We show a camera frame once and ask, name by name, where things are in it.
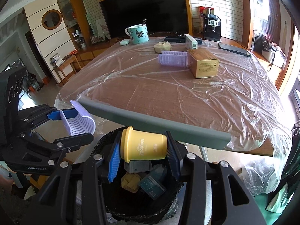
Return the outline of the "white blue medicine box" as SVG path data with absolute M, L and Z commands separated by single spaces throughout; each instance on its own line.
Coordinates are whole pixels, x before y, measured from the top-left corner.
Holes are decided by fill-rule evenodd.
M 191 35 L 185 34 L 184 41 L 185 41 L 186 49 L 190 50 L 190 49 L 198 48 L 197 40 L 195 40 Z

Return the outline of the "brown cardboard box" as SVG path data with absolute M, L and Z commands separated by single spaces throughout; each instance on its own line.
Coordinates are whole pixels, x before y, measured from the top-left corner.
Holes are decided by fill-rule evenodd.
M 220 60 L 207 49 L 189 49 L 187 63 L 195 78 L 217 76 Z

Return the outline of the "black television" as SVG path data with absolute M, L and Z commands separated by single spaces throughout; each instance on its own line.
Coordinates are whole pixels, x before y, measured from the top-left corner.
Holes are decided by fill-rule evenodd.
M 144 19 L 149 34 L 189 31 L 186 0 L 103 0 L 100 6 L 112 38 Z

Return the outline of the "turquoise butterfly mug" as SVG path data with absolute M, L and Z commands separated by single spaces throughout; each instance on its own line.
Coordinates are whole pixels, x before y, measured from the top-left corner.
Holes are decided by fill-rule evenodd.
M 127 27 L 125 33 L 130 37 L 132 44 L 141 44 L 149 41 L 146 24 Z

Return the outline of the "purple hair roller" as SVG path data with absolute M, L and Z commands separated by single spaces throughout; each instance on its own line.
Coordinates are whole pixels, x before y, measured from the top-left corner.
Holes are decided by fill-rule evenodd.
M 96 130 L 96 123 L 90 113 L 77 101 L 71 100 L 73 108 L 78 111 L 78 115 L 75 118 L 66 119 L 61 115 L 61 120 L 70 136 L 90 133 L 94 134 Z
M 182 51 L 162 51 L 158 56 L 161 65 L 181 68 L 188 66 L 187 58 L 187 52 Z

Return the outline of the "black coffee machine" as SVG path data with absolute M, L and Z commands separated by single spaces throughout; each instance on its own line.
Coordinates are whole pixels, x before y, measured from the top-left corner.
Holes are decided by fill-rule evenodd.
M 221 19 L 217 15 L 203 14 L 203 37 L 205 40 L 221 41 Z

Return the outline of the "wooden side table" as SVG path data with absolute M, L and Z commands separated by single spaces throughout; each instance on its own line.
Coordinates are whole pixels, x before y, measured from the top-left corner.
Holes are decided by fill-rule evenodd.
M 72 55 L 68 57 L 60 66 L 55 66 L 52 70 L 53 76 L 59 85 L 64 85 L 71 76 L 82 69 L 77 57 Z

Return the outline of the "black trash bin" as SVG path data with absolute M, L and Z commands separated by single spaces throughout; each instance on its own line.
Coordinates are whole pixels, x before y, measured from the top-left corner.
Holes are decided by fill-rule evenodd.
M 94 147 L 99 153 L 106 142 L 128 127 L 117 128 L 105 134 Z M 174 216 L 177 195 L 183 182 L 177 181 L 171 172 L 167 158 L 161 160 L 120 159 L 116 177 L 102 185 L 106 212 L 120 220 L 142 224 L 156 224 Z

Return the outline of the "yellow plastic cup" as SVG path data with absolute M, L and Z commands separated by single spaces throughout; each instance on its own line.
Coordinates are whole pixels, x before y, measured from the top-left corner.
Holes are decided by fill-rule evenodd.
M 166 157 L 166 152 L 165 135 L 133 130 L 133 127 L 128 127 L 122 132 L 120 154 L 126 163 L 161 160 Z

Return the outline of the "black smartphone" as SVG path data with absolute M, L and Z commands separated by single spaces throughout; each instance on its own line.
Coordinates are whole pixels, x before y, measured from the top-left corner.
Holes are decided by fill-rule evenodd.
M 223 43 L 218 43 L 218 46 L 220 49 L 235 53 L 235 54 L 239 54 L 239 55 L 243 55 L 246 57 L 251 57 L 250 52 L 248 52 L 245 49 L 236 47 L 236 46 L 232 46 L 232 45 L 228 45 L 228 44 L 223 44 Z

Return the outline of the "white earbuds case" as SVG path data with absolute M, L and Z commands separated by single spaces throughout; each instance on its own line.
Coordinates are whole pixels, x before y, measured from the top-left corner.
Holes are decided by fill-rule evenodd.
M 123 40 L 120 41 L 119 44 L 121 46 L 128 45 L 130 43 L 130 41 L 131 41 L 130 39 L 123 39 Z

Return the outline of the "dark blue phone case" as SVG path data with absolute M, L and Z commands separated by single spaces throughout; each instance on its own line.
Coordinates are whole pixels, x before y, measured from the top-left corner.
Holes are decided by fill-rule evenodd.
M 197 41 L 198 45 L 202 45 L 202 38 L 194 37 L 194 39 Z M 184 43 L 185 39 L 183 36 L 166 36 L 164 41 L 169 43 Z

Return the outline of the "beige paper ball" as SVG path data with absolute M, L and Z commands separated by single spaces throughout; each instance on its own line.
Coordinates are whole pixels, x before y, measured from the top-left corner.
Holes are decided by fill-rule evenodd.
M 171 50 L 172 50 L 172 45 L 166 41 L 159 42 L 154 45 L 155 53 L 162 53 L 162 51 L 171 51 Z

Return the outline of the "round wooden mirror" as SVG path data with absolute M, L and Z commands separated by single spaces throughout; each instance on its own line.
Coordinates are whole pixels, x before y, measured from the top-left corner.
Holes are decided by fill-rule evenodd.
M 61 24 L 62 20 L 61 13 L 56 9 L 52 9 L 42 16 L 41 23 L 45 29 L 53 30 Z

